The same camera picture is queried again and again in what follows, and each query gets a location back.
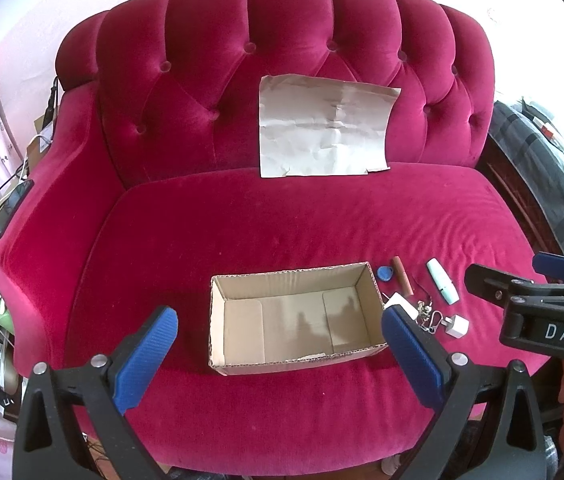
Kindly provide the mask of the pale blue cosmetic tube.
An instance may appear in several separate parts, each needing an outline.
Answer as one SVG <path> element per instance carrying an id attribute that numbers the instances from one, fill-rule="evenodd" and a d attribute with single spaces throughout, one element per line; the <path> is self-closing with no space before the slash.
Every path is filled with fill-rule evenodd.
<path id="1" fill-rule="evenodd" d="M 460 300 L 458 290 L 442 264 L 436 258 L 431 258 L 427 261 L 426 267 L 446 304 L 449 304 L 449 306 L 456 304 Z"/>

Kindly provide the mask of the blue teardrop key fob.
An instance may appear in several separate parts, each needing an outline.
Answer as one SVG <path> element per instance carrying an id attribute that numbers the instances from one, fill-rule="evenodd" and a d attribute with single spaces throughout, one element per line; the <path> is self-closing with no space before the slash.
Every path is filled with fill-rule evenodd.
<path id="1" fill-rule="evenodd" d="M 379 266 L 376 269 L 376 277 L 383 283 L 388 283 L 393 278 L 393 268 L 391 266 Z"/>

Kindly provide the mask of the crumpled brown paper sheet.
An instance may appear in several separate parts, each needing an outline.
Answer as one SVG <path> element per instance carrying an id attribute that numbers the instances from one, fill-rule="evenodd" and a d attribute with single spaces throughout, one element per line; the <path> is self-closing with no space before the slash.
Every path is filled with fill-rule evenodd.
<path id="1" fill-rule="evenodd" d="M 386 136 L 401 90 L 300 75 L 259 84 L 259 170 L 265 179 L 363 176 L 389 169 Z"/>

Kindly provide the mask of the brown lipstick tube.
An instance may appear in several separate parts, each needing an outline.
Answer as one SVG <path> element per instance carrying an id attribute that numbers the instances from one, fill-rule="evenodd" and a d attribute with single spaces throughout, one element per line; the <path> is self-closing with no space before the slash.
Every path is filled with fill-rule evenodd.
<path id="1" fill-rule="evenodd" d="M 395 256 L 391 259 L 391 263 L 393 263 L 393 274 L 396 276 L 402 295 L 404 297 L 411 297 L 414 294 L 413 287 L 407 272 L 405 272 L 401 258 L 399 256 Z"/>

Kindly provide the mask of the metal keychain bunch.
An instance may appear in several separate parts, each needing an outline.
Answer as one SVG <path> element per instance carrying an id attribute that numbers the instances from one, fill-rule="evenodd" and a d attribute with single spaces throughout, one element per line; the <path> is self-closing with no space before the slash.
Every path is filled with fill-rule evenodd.
<path id="1" fill-rule="evenodd" d="M 423 300 L 416 301 L 417 318 L 416 323 L 424 332 L 435 335 L 438 327 L 442 325 L 444 314 L 439 310 L 433 308 L 431 301 L 425 302 Z"/>

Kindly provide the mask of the cardboard box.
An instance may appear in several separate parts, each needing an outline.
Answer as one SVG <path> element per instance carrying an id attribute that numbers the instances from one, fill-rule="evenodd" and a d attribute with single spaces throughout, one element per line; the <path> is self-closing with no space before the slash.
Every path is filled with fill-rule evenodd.
<path id="1" fill-rule="evenodd" d="M 208 364 L 222 376 L 306 370 L 374 356 L 386 341 L 369 263 L 216 275 Z"/>

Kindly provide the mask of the red velvet tufted sofa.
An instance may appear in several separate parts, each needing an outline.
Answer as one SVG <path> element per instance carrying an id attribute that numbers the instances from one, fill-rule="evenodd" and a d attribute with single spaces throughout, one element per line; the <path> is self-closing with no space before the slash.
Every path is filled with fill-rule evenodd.
<path id="1" fill-rule="evenodd" d="M 178 338 L 129 414 L 159 463 L 313 474 L 408 450 L 431 418 L 388 351 L 280 374 L 209 367 L 210 282 L 399 257 L 428 284 L 480 263 L 532 276 L 532 248 L 476 169 L 494 108 L 487 36 L 432 0 L 130 0 L 61 43 L 50 151 L 0 237 L 14 362 L 80 366 L 162 304 Z M 262 77 L 400 90 L 365 176 L 264 179 Z"/>

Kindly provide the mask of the grey plaid blanket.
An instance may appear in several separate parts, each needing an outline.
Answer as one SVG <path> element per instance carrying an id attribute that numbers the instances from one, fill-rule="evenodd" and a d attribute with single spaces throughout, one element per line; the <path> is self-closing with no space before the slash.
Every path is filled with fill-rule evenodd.
<path id="1" fill-rule="evenodd" d="M 495 102 L 489 136 L 512 162 L 564 254 L 564 153 L 516 107 Z"/>

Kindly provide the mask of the white charger plug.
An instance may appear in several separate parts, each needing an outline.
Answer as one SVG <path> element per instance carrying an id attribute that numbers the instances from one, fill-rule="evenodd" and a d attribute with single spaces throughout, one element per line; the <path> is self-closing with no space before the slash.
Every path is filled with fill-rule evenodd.
<path id="1" fill-rule="evenodd" d="M 445 316 L 442 319 L 442 326 L 444 326 L 445 333 L 453 338 L 463 338 L 470 328 L 470 321 L 463 318 L 461 315 L 453 314 L 452 316 Z"/>

